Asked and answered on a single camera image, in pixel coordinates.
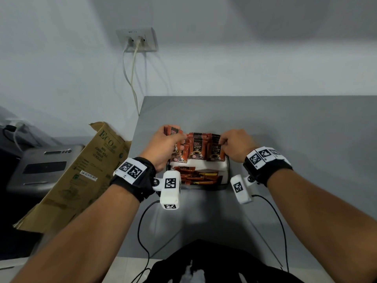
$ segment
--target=black wristband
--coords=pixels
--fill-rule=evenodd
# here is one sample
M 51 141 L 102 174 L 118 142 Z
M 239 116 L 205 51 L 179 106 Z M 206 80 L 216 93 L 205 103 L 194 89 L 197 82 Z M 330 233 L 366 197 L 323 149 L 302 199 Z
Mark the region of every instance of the black wristband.
M 286 163 L 284 160 L 273 160 L 267 162 L 263 167 L 260 169 L 256 169 L 250 160 L 246 157 L 243 166 L 252 177 L 253 180 L 256 180 L 258 183 L 261 183 L 267 186 L 268 179 L 278 170 L 280 169 L 290 169 L 293 170 L 292 166 Z
M 134 183 L 130 184 L 120 176 L 115 175 L 111 179 L 110 185 L 115 184 L 123 187 L 133 194 L 139 200 L 139 202 L 142 202 L 155 192 L 153 190 L 152 183 L 156 176 L 156 169 L 153 164 L 145 158 L 136 157 L 134 160 L 139 161 L 147 167 L 147 169 L 134 181 Z

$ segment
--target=forearm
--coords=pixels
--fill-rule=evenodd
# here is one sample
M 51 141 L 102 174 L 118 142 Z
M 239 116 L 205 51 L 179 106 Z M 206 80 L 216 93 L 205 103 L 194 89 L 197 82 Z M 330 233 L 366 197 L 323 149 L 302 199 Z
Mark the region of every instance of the forearm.
M 139 208 L 117 185 L 37 253 L 12 281 L 96 282 L 113 262 Z
M 321 265 L 339 282 L 377 277 L 377 222 L 292 170 L 267 182 L 284 218 Z

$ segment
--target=hand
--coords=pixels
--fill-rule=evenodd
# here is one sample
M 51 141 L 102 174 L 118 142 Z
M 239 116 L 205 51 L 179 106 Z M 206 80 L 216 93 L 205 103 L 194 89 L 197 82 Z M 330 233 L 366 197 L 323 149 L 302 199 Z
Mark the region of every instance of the hand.
M 179 126 L 171 125 L 174 128 L 180 129 Z M 167 161 L 172 157 L 175 144 L 178 145 L 185 143 L 185 134 L 174 134 L 166 136 L 164 134 L 164 127 L 161 126 L 157 132 L 153 135 L 149 141 L 148 146 L 140 154 L 139 157 L 143 157 L 150 161 L 155 167 L 157 172 L 161 172 L 166 166 Z M 183 146 L 180 145 L 178 150 L 183 150 Z
M 243 163 L 247 154 L 252 150 L 260 147 L 244 129 L 232 129 L 224 132 L 220 137 L 219 144 L 223 145 L 225 154 L 239 163 Z

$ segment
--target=white wall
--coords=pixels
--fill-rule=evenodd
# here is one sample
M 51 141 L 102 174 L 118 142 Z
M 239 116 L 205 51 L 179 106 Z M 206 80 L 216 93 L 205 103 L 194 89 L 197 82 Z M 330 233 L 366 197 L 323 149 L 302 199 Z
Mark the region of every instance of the white wall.
M 140 107 L 143 95 L 376 94 L 376 5 L 0 0 L 0 106 L 61 142 L 89 139 L 100 120 L 130 140 L 137 113 L 115 30 L 148 26 L 159 51 L 138 55 Z

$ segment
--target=gray machine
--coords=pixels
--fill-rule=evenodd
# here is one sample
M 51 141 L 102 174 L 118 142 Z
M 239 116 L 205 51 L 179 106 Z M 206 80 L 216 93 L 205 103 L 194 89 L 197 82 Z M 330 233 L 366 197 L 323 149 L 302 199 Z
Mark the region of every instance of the gray machine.
M 14 194 L 43 198 L 83 148 L 83 145 L 62 145 L 26 150 L 6 190 Z

